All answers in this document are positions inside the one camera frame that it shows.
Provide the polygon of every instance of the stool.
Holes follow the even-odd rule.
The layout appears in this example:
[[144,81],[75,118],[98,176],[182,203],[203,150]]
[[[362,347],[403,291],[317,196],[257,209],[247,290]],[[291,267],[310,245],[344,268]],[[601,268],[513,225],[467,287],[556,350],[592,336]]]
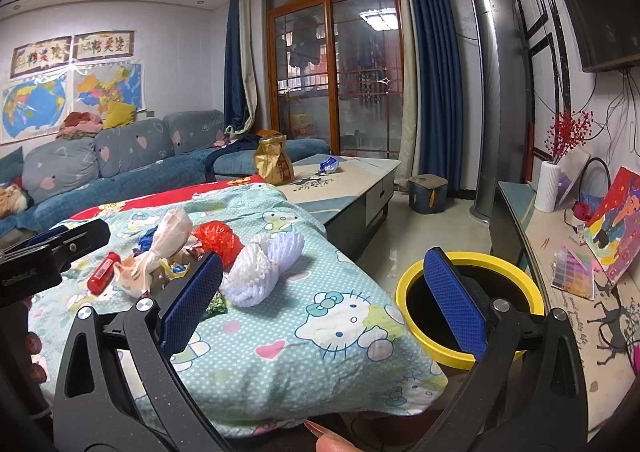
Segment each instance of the stool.
[[433,174],[413,176],[409,181],[409,206],[419,214],[442,212],[449,182]]

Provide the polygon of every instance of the blue sofa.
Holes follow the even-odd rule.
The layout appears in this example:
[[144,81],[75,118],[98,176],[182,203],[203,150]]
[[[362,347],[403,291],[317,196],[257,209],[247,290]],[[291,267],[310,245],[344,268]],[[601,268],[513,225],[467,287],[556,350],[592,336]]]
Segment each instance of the blue sofa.
[[[35,204],[0,220],[0,237],[14,228],[42,232],[90,207],[204,183],[205,161],[223,130],[220,111],[179,112],[104,130],[95,138],[56,140],[27,154],[22,183]],[[291,161],[328,154],[324,140],[290,140]],[[220,178],[255,173],[254,152],[218,158]]]

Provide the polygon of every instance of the sliding glass door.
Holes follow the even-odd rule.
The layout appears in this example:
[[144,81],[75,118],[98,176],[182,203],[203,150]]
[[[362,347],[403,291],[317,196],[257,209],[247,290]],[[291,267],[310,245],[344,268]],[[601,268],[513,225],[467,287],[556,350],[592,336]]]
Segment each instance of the sliding glass door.
[[397,0],[304,0],[270,13],[272,127],[334,154],[398,158],[402,42]]

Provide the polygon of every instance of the yellow pillow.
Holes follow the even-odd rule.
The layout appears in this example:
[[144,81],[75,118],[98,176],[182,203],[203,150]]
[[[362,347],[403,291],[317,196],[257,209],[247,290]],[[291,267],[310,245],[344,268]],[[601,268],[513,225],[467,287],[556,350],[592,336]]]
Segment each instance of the yellow pillow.
[[110,100],[107,107],[107,117],[102,122],[102,128],[124,127],[132,124],[135,118],[136,106]]

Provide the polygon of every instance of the world map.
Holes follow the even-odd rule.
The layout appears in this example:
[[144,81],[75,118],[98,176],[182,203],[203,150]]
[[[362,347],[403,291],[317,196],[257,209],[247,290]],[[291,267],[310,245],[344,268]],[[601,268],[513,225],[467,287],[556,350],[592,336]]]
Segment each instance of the world map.
[[2,90],[2,142],[55,130],[65,110],[65,83],[66,74],[40,76]]
[[75,103],[98,114],[107,111],[110,101],[142,109],[141,74],[141,64],[105,64],[83,70],[82,74],[76,70]]

